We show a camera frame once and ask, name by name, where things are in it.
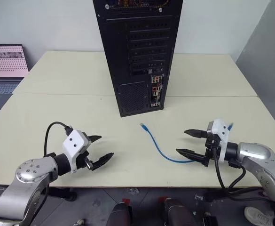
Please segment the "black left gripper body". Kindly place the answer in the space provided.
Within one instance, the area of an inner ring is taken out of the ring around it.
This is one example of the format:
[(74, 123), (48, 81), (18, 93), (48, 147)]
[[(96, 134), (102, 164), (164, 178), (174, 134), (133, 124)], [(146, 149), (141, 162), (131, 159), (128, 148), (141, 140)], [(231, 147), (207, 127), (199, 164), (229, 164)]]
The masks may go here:
[(93, 140), (91, 137), (87, 137), (83, 140), (83, 143), (77, 145), (78, 156), (76, 157), (76, 166), (77, 169), (87, 167), (89, 170), (94, 170), (94, 163), (88, 158), (89, 152), (87, 151), (88, 147), (92, 144)]

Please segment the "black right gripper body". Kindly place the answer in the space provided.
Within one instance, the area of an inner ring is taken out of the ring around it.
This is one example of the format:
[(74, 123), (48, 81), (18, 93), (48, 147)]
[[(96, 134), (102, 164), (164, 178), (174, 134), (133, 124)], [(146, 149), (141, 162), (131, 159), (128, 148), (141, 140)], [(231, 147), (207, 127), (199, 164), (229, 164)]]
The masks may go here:
[(207, 133), (207, 139), (205, 142), (205, 158), (204, 166), (208, 167), (210, 160), (218, 160), (220, 157), (220, 137), (216, 134)]

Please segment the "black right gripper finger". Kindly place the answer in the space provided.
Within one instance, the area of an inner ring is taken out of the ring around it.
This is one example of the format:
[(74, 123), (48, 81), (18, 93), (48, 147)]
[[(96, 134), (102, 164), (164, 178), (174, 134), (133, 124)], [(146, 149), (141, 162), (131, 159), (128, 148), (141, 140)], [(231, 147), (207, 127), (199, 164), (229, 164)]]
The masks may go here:
[(185, 130), (184, 133), (196, 138), (207, 138), (207, 131), (204, 130), (188, 129)]
[(206, 157), (202, 154), (198, 154), (195, 153), (192, 150), (189, 149), (184, 149), (184, 148), (176, 148), (176, 151), (181, 154), (182, 156), (192, 160), (192, 161), (196, 161), (199, 162), (201, 164), (205, 164), (206, 163)]

